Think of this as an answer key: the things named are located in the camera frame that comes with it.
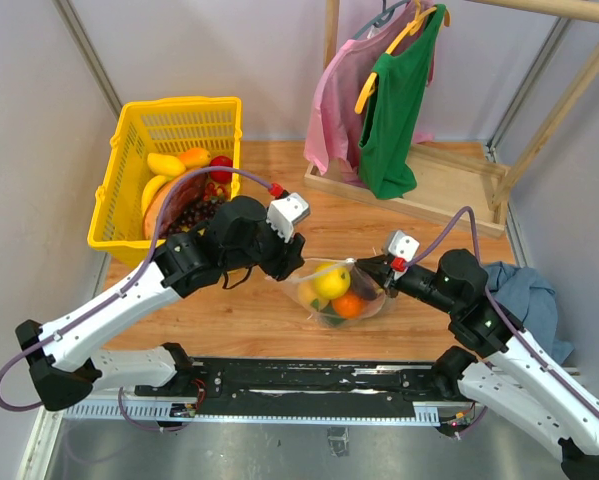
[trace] white wall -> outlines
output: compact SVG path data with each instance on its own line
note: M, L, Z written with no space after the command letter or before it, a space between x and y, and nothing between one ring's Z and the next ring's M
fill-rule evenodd
M73 0L122 102L237 95L248 138L303 138L323 63L325 0ZM440 139L488 139L553 17L445 2L436 80L420 128ZM339 45L380 10L341 2Z
M16 325L92 295L101 255L86 232L114 128L52 2L0 0L0 367ZM23 365L3 391L35 400ZM0 479L14 478L33 420L0 410Z
M573 25L498 148L502 160L517 158L598 39L599 25ZM599 394L599 77L512 198L531 261L556 288L572 359Z

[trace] wooden table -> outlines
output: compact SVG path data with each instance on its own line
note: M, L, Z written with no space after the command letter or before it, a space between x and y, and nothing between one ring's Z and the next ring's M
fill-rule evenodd
M477 143L435 146L483 158ZM304 257L372 256L373 247L380 250L388 233L396 229L412 235L423 248L441 232L439 225L305 187L302 153L303 142L244 142L241 159L244 168L300 192L310 203L312 213L299 229L306 237ZM270 201L267 192L249 180L243 181L242 193ZM472 250L471 245L468 233L452 232L422 265L435 269L444 251ZM480 246L484 262L514 263L505 236L481 238ZM106 287L128 272L113 260ZM348 328L327 329L307 317L302 307L255 270L235 290L210 287L149 315L107 347L135 350L178 342L191 356L430 361L455 343L447 330L447 315L405 296L384 317Z

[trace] pink shirt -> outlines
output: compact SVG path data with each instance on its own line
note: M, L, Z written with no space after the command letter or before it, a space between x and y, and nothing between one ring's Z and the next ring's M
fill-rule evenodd
M423 0L421 5L425 10L432 6L432 2ZM329 160L340 159L343 180L363 185L356 172L361 156L359 138L365 114L355 113L357 97L379 56L412 21L415 13L416 5L410 2L399 17L374 37L348 40L323 72L312 101L304 148L304 157L322 174L328 170ZM406 50L422 31L420 29L415 35L406 36L393 55ZM432 68L428 81L432 81ZM432 139L432 135L415 133L412 141L419 143Z

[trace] wooden tray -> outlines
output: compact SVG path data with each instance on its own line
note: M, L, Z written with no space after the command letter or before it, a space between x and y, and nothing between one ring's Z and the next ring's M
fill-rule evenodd
M314 165L308 167L304 183L326 193L439 224L446 224L457 210L469 205L475 211L480 235L499 238L503 234L507 198L494 210L490 210L489 203L509 167L424 145L413 145L407 162L418 186L402 198L378 200L370 190L343 183L335 169L321 176ZM468 217L462 217L457 227L470 230Z

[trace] gray floor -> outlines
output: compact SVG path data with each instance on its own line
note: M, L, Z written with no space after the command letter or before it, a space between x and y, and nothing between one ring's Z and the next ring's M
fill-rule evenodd
M88 420L65 422L62 435L46 480L565 479L557 461L492 412L461 442L430 427L350 427L344 457L332 455L327 427L313 425L197 423L159 434ZM68 460L66 447L82 463Z

